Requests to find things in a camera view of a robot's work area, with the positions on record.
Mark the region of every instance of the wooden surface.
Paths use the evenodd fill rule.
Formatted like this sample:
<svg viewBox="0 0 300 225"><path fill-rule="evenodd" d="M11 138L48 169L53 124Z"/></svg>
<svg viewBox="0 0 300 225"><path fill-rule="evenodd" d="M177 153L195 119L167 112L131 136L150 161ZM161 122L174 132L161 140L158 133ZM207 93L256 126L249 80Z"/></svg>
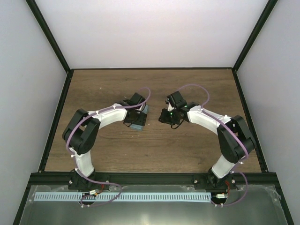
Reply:
<svg viewBox="0 0 300 225"><path fill-rule="evenodd" d="M196 124L184 122L172 130L158 121L165 98L187 83L197 83L210 93L205 108L229 116L241 115L243 109L231 70L76 70L55 134L46 171L70 171L74 162L65 149L61 135L75 111L93 111L130 98L147 86L152 95L142 132L116 122L98 133L91 151L99 172L207 172L221 155L218 137ZM140 92L147 96L146 90ZM181 91L188 101L202 103L206 94L197 87ZM243 172L260 172L256 153L240 165Z"/></svg>

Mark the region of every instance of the enclosure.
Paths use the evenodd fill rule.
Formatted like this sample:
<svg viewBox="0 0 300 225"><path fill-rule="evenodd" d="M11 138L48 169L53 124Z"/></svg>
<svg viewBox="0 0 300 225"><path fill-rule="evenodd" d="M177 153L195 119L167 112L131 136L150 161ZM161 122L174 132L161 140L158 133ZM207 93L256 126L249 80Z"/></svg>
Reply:
<svg viewBox="0 0 300 225"><path fill-rule="evenodd" d="M272 186L280 195L265 200L270 205L280 202L269 221L276 221L272 216L283 210L287 223L293 224L287 203L297 221L293 90L298 83L299 29L293 22L298 3L26 0L1 5L1 61L7 75L1 93L8 96L1 99L2 112L13 112L3 117L2 192L10 191L15 178L22 183L14 187L13 200L2 195L12 212L4 224L13 219L19 224L24 206L30 204L31 186L72 185L75 165L62 134L74 113L103 109L135 92L146 97L141 87L151 89L145 125L136 131L119 121L99 130L91 150L95 180L113 180L123 187L184 185L223 191L198 182L221 156L218 136L197 124L183 122L171 129L158 121L168 107L166 97L185 84L208 90L205 109L245 119L256 148L238 170L250 186ZM180 92L187 102L207 99L197 87ZM237 174L229 178L237 185L245 183ZM37 205L31 215L38 214ZM8 215L8 210L0 214Z"/></svg>

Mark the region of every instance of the black motor bracket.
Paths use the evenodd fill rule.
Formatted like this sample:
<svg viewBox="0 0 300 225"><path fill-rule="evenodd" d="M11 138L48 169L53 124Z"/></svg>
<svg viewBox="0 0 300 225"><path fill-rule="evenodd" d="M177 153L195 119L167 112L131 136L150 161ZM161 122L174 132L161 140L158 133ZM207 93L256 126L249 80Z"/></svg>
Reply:
<svg viewBox="0 0 300 225"><path fill-rule="evenodd" d="M65 142L67 142L75 126L88 115L88 112L83 109L79 109L75 112L74 116L62 134L62 138L65 140ZM100 121L91 117L87 119L81 126L85 126L85 129L82 130L79 127L72 136L69 145L70 147L74 148L78 155L87 153L93 147L100 127Z"/></svg>
<svg viewBox="0 0 300 225"><path fill-rule="evenodd" d="M216 204L225 203L226 198L217 198L217 194L227 194L229 189L237 189L236 185L232 183L233 176L231 174L225 176L223 179L212 181L214 177L211 169L207 174L196 174L193 176L192 182L194 183L195 190L206 190L211 192L211 199Z"/></svg>
<svg viewBox="0 0 300 225"><path fill-rule="evenodd" d="M179 91L167 96L165 102L166 104L170 104L174 109L172 111L162 109L158 121L169 125L179 125L180 120L189 122L188 111L194 106L199 105L194 102L187 103Z"/></svg>
<svg viewBox="0 0 300 225"><path fill-rule="evenodd" d="M100 176L96 176L97 173L94 170L94 172L88 177L91 180L97 180L100 182L106 182L109 181L110 178L109 176L104 176L102 175ZM109 186L108 185L104 185L103 189L108 189ZM86 180L85 178L83 178L82 176L80 176L75 170L72 170L70 172L70 182L68 185L68 189L69 190L79 190L79 191L90 191L90 190L94 190L94 189L102 189L101 184L96 184L96 183L92 183L89 182L88 180Z"/></svg>
<svg viewBox="0 0 300 225"><path fill-rule="evenodd" d="M237 135L237 138L246 147L248 153L255 149L256 141L241 116L233 117L226 125ZM226 160L231 163L237 163L245 156L242 147L222 125L217 128L217 135L222 155Z"/></svg>
<svg viewBox="0 0 300 225"><path fill-rule="evenodd" d="M145 101L145 98L138 94L134 93L133 96L130 99L125 99L123 101L117 102L118 104L122 106L132 106L132 105L138 105ZM142 106L134 107L134 108L127 108L127 115L124 119L124 123L130 123L140 126L145 126L147 114L143 113L143 109L145 108L146 104L143 104Z"/></svg>
<svg viewBox="0 0 300 225"><path fill-rule="evenodd" d="M118 102L118 104L122 106L129 106L129 105L137 105L145 101L145 98L135 93L130 99L125 99L123 101ZM143 110L140 107L135 108L128 108L126 118L124 122L137 124L144 126L146 123L147 114L141 112ZM74 116L72 117L71 121L67 125L66 129L62 134L62 138L67 142L68 138L70 137L71 132L74 130L76 125L85 117L87 117L89 113L84 109L79 109L75 112ZM74 132L71 140L70 140L70 147L73 147L74 150L78 155L85 154L95 144L95 140L99 131L100 121L96 118L89 118L87 119L81 127L85 127L85 129L81 129L80 127Z"/></svg>

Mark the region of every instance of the white wall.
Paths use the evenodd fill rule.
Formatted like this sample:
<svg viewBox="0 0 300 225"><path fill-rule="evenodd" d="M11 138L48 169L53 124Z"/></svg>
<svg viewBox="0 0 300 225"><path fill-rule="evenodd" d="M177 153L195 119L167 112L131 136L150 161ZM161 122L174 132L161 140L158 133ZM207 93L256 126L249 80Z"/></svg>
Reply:
<svg viewBox="0 0 300 225"><path fill-rule="evenodd" d="M232 67L267 0L37 0L71 68Z"/></svg>
<svg viewBox="0 0 300 225"><path fill-rule="evenodd" d="M278 1L238 71L269 169L300 221L300 1Z"/></svg>
<svg viewBox="0 0 300 225"><path fill-rule="evenodd" d="M11 225L66 75L26 1L0 1L0 27L0 223Z"/></svg>

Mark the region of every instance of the cable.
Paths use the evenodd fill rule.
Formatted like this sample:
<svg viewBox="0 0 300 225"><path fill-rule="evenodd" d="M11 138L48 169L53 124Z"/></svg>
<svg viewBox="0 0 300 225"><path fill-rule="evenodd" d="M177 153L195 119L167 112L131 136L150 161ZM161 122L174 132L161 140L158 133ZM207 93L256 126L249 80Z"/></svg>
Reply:
<svg viewBox="0 0 300 225"><path fill-rule="evenodd" d="M103 192L103 189L104 189L104 184L101 184L101 191L100 191L97 195L101 194L101 193ZM82 198L81 198L79 204L82 206L82 205L83 205L83 200L84 200L86 197L88 197L88 196L97 197L97 195L84 195L84 196L82 196Z"/></svg>
<svg viewBox="0 0 300 225"><path fill-rule="evenodd" d="M67 142L66 142L66 149L67 151L71 154L71 157L74 158L74 162L75 162L75 171L81 176L83 177L84 179L86 179L87 181L89 182L92 182L92 183L95 183L95 184L103 184L103 185L115 185L115 186L118 186L120 188L120 192L114 197L112 198L111 200L107 201L107 202L104 202L102 204L97 204L97 205L92 205L91 207L94 207L94 206L100 206L100 205L105 205L105 204L108 204L108 203L111 203L113 200L117 199L121 193L122 193L122 186L120 184L116 184L116 183L110 183L110 182L100 182L100 181L96 181L96 180L91 180L90 178L86 177L79 169L78 169L78 164L76 162L76 159L75 159L75 155L74 155L74 151L70 150L69 146L70 146L70 141L75 133L75 131L86 121L88 120L89 118L93 117L94 115L97 115L98 113L102 113L102 112L105 112L105 111L108 111L108 110L111 110L111 109L129 109L129 108L136 108L136 107L139 107L143 104L145 104L150 96L151 96L151 90L148 88L148 87L142 87L140 88L138 91L142 90L142 89L147 89L149 91L149 94L148 94L148 97L145 99L145 101L143 101L142 103L140 104L137 104L137 105L129 105L129 106L110 106L110 107L107 107L107 108L104 108L104 109L100 109L98 111L95 111L91 114L89 114L88 116L86 116L85 118L83 118L75 127L74 129L72 130L69 138L67 139Z"/></svg>
<svg viewBox="0 0 300 225"><path fill-rule="evenodd" d="M186 85L182 86L181 88L179 88L178 90L181 90L181 89L183 89L183 88L185 88L185 87L188 87L188 86L196 86L196 87L199 87L199 88L203 89L203 90L206 92L206 94L207 94L207 99L206 99L206 101L201 105L202 112L203 112L205 115L207 115L207 116L213 118L213 119L214 119L215 121L217 121L219 124L221 124L221 125L222 125L222 126L230 133L230 135L236 140L236 142L240 145L240 147L243 149L243 151L244 151L244 153L245 153L245 158L244 158L244 159L249 158L249 154L248 154L247 149L245 148L245 146L243 145L243 143L238 139L238 137L234 134L234 132L232 132L231 129L230 129L225 123L223 123L221 120L219 120L218 118L214 117L213 115L210 115L209 113L207 113L207 112L205 111L205 109L203 108L203 107L209 102L209 100L210 100L210 94L209 94L209 92L208 92L204 87L202 87L202 86L200 86L200 85L198 85L198 84L186 84Z"/></svg>
<svg viewBox="0 0 300 225"><path fill-rule="evenodd" d="M87 197L95 197L95 199L96 199L96 197L97 196L94 196L94 195L85 195L85 196L82 196L82 198L81 198L81 200L80 200L80 205L81 205L81 207L83 207L84 206L84 204L83 204L83 200L85 199L85 198L87 198Z"/></svg>
<svg viewBox="0 0 300 225"><path fill-rule="evenodd" d="M247 181L247 178L246 178L245 174L243 174L242 172L238 172L238 173L243 176L243 178L245 179L245 183L246 183L246 188L245 188L245 192L244 192L243 196L240 199L236 200L235 202L232 202L232 203L229 203L229 204L226 204L226 205L222 205L222 204L218 205L218 204L215 204L213 201L211 201L212 204L214 204L215 206L220 206L220 207L232 206L232 205L235 205L236 203L239 203L240 201L242 201L245 198L245 196L248 192L248 181Z"/></svg>
<svg viewBox="0 0 300 225"><path fill-rule="evenodd" d="M130 127L130 126L132 125L133 122L129 123L129 125L126 125L126 123L124 123L124 122L123 122L123 124L124 124L126 127Z"/></svg>
<svg viewBox="0 0 300 225"><path fill-rule="evenodd" d="M230 187L229 187L229 182L225 180L225 184L227 185L227 197L229 197L229 191L230 191Z"/></svg>
<svg viewBox="0 0 300 225"><path fill-rule="evenodd" d="M202 87L202 86L200 86L200 85L198 85L198 84L186 84L186 85L182 86L181 88L179 88L178 90L181 90L181 89L183 89L183 88L185 88L185 87L188 87L188 86L196 86L196 87L199 87L199 88L203 89L203 90L206 92L206 94L207 94L207 99L206 99L206 101L205 101L204 103L202 103L202 105L201 105L201 110L202 110L202 112L203 112L205 115L207 115L207 116L211 117L212 119L214 119L215 121L217 121L219 124L221 124L221 125L229 132L229 134L236 140L236 142L240 145L240 147L243 149L243 151L244 151L244 153L245 153L245 156L242 158L243 160L246 160L247 158L249 158L249 154L248 154L248 151L247 151L246 147L245 147L245 146L243 145L243 143L238 139L238 137L234 134L234 132L232 132L231 129L230 129L225 123L223 123L221 120L219 120L218 118L214 117L213 115L210 115L209 113L207 113L207 112L205 111L204 106L205 106L205 105L209 102L209 100L210 100L210 94L209 94L209 92L208 92L204 87ZM246 176L245 176L242 172L238 172L238 173L240 173L240 174L243 176L243 178L245 179L245 183L246 183L246 190L245 190L245 193L244 193L244 195L243 195L239 200L237 200L237 201L235 201L235 202L233 202L233 203L227 204L227 205L221 205L222 207L223 207L223 206L231 206L231 205L234 205L234 204L236 204L236 203L239 203L241 200L244 199L244 197L245 197L246 194L247 194L247 191L248 191L248 181L247 181L247 178L246 178Z"/></svg>
<svg viewBox="0 0 300 225"><path fill-rule="evenodd" d="M174 126L175 124L172 124L172 125L171 125L171 128L172 128L173 130L177 129L178 127L180 127L180 125L183 123L183 121L184 121L184 120L182 120L182 121L180 122L180 124L179 124L177 127L175 127L175 128L173 128L173 126Z"/></svg>

